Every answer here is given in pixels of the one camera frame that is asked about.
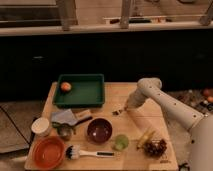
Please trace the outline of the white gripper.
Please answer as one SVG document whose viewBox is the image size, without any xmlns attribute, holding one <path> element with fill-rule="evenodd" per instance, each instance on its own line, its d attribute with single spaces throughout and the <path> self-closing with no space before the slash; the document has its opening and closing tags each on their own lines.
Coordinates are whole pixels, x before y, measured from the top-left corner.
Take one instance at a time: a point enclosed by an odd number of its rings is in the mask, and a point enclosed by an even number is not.
<svg viewBox="0 0 213 171">
<path fill-rule="evenodd" d="M 142 106 L 145 101 L 146 96 L 139 89 L 136 89 L 129 95 L 126 102 L 126 107 L 128 109 L 138 108 Z"/>
</svg>

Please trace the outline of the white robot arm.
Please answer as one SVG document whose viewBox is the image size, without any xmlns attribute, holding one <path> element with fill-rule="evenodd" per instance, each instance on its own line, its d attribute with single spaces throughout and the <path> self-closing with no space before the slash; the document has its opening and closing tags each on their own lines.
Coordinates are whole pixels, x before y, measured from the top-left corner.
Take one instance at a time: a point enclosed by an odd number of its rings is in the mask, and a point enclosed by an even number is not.
<svg viewBox="0 0 213 171">
<path fill-rule="evenodd" d="M 164 108 L 191 135 L 190 171 L 213 171 L 213 114 L 204 115 L 161 90 L 159 78 L 142 78 L 125 104 L 127 110 L 139 108 L 147 98 Z"/>
</svg>

